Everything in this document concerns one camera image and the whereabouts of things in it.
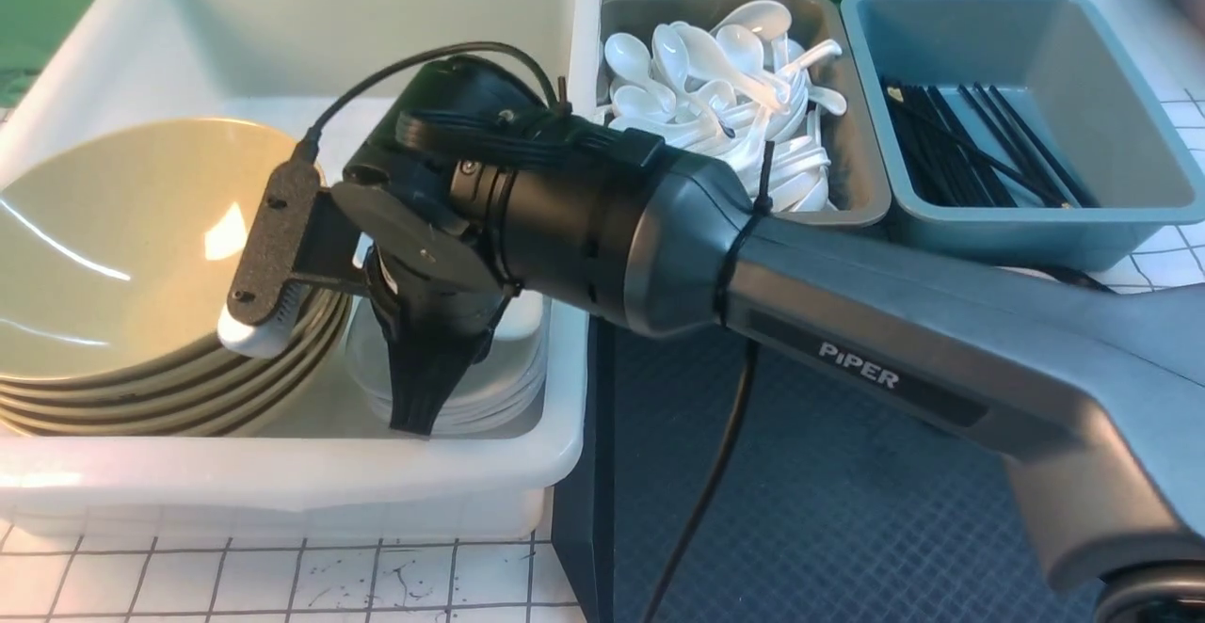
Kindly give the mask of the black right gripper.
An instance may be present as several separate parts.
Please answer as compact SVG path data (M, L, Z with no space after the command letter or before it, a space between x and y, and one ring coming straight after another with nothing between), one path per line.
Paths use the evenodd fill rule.
M518 289L455 290L376 247L368 249L364 272L368 301L386 340L389 427L430 436L457 384L490 352Z

